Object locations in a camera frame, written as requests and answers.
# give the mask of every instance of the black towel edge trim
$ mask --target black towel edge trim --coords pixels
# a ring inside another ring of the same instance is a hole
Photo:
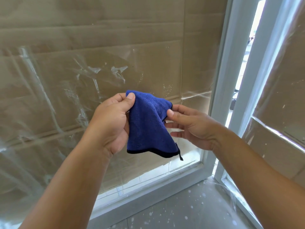
[[[166,153],[166,152],[163,152],[161,150],[158,150],[156,148],[148,148],[148,149],[142,149],[142,150],[127,150],[127,153],[129,154],[140,154],[140,153],[145,153],[145,152],[152,152],[154,154],[157,154],[163,158],[172,158],[174,156],[177,156],[179,155],[179,158],[181,161],[183,161],[183,158],[181,157],[181,152],[180,152],[180,149],[178,148],[178,145],[177,145],[177,149],[178,151],[175,152],[175,153]]]

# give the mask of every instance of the finger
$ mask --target finger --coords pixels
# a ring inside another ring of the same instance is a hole
[[[181,113],[183,115],[187,115],[187,116],[194,116],[194,115],[201,114],[200,111],[193,109],[193,108],[185,107],[184,105],[181,105],[181,104],[174,104],[171,109],[174,112],[179,112],[179,113]]]
[[[166,128],[178,128],[178,129],[184,129],[184,126],[183,125],[180,125],[178,123],[175,123],[175,122],[171,122],[171,123],[165,123],[164,124]]]
[[[113,97],[110,97],[109,99],[105,100],[102,103],[102,105],[104,107],[107,107],[107,106],[109,106],[111,104],[119,103],[119,102],[123,101],[124,99],[126,99],[126,94],[125,93],[117,93]]]
[[[183,115],[179,112],[173,112],[172,110],[167,110],[167,117],[178,124],[183,126],[191,126],[193,124],[193,118],[191,116]]]
[[[117,105],[121,108],[122,111],[128,112],[129,109],[132,108],[132,106],[135,103],[135,94],[130,92],[126,99],[118,103]]]
[[[173,137],[178,137],[178,138],[184,138],[185,139],[184,131],[171,132],[170,135],[173,136]]]

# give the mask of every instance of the hand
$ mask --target hand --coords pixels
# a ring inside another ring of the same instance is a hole
[[[129,123],[126,117],[135,103],[134,93],[118,93],[105,100],[95,110],[82,141],[94,149],[106,149],[111,155],[125,146],[129,136]]]
[[[167,111],[166,120],[173,122],[165,123],[165,127],[178,128],[182,131],[171,132],[171,136],[187,139],[204,150],[214,150],[220,146],[218,135],[226,130],[224,126],[207,114],[180,104],[173,105],[172,110]]]

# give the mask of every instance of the person's left hand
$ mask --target person's left hand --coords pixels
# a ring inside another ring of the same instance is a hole
[[[126,112],[135,103],[134,93],[118,93],[105,100],[95,110],[82,141],[98,150],[115,154],[123,149],[129,136]]]

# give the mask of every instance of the plastic sheeting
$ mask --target plastic sheeting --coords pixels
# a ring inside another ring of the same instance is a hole
[[[105,99],[132,89],[208,112],[227,0],[0,2],[0,228],[18,227]],[[100,191],[170,161],[123,149]]]
[[[274,169],[305,187],[305,0],[287,33],[243,138]]]

